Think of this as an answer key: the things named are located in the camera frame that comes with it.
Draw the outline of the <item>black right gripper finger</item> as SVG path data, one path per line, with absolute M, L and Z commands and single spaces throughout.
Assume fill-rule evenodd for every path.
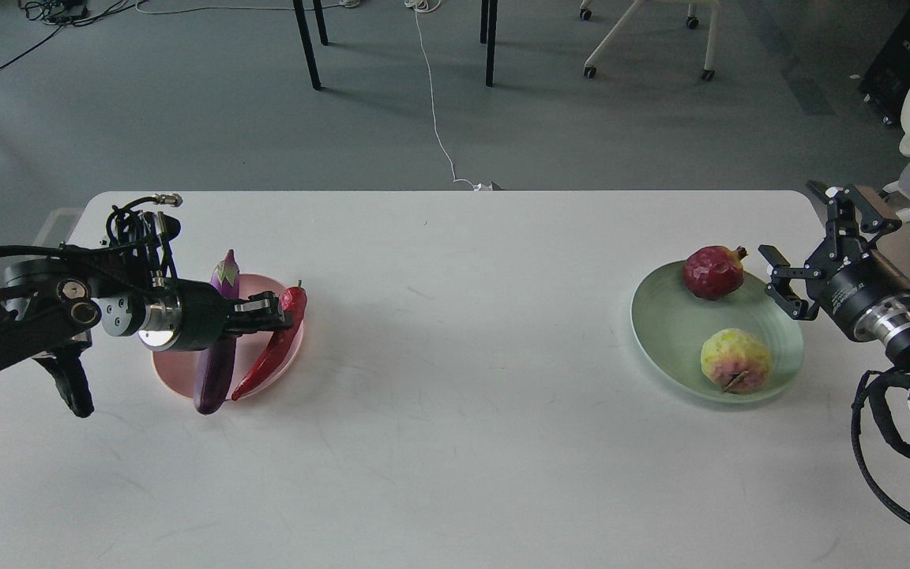
M 812 267 L 794 267 L 783 253 L 773 245 L 759 245 L 759 253 L 769 266 L 770 282 L 765 286 L 766 295 L 781 310 L 796 321 L 813 321 L 819 312 L 816 302 L 801 298 L 795 294 L 792 281 L 813 281 L 823 278 L 823 271 Z
M 874 246 L 878 239 L 903 226 L 899 217 L 882 215 L 855 185 L 834 187 L 820 181 L 808 181 L 807 190 L 813 198 L 826 205 L 824 243 L 846 246 L 857 242 Z

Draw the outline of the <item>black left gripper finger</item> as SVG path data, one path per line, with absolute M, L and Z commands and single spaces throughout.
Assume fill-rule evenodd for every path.
M 229 315 L 274 315 L 278 313 L 278 296 L 272 291 L 263 291 L 246 298 L 228 299 Z
M 225 335 L 241 337 L 260 332 L 275 332 L 278 330 L 292 329 L 294 319 L 286 315 L 253 315 L 234 314 L 225 323 Z

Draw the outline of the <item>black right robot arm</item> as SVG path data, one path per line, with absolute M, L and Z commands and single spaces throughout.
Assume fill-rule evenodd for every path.
M 766 294 L 794 320 L 812 321 L 825 313 L 847 339 L 884 346 L 888 370 L 865 371 L 855 389 L 850 443 L 871 492 L 910 526 L 910 511 L 881 489 L 862 450 L 867 409 L 884 442 L 910 460 L 910 278 L 878 249 L 880 238 L 902 223 L 882 215 L 855 185 L 830 187 L 810 180 L 807 190 L 825 206 L 825 234 L 800 267 L 776 247 L 759 246 L 769 266 Z

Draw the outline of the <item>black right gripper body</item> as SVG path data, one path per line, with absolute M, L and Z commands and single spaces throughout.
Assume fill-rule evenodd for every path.
M 874 307 L 891 303 L 910 312 L 910 278 L 863 238 L 824 238 L 807 266 L 818 273 L 807 281 L 808 298 L 852 341 L 878 338 L 863 323 Z

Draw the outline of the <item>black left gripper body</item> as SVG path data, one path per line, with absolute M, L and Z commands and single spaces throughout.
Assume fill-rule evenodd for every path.
M 199 352 L 224 334 L 230 303 L 208 282 L 176 281 L 145 306 L 138 338 L 153 352 Z

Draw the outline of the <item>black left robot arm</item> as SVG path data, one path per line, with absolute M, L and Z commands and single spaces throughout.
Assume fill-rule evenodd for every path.
M 197 352 L 193 404 L 205 415 L 255 392 L 284 363 L 303 324 L 301 287 L 242 296 L 232 252 L 208 281 L 177 274 L 171 244 L 179 220 L 145 205 L 177 208 L 177 194 L 116 206 L 99 248 L 0 246 L 16 257 L 0 288 L 0 371 L 35 360 L 79 417 L 94 409 L 81 364 L 103 326 L 137 335 L 152 352 Z

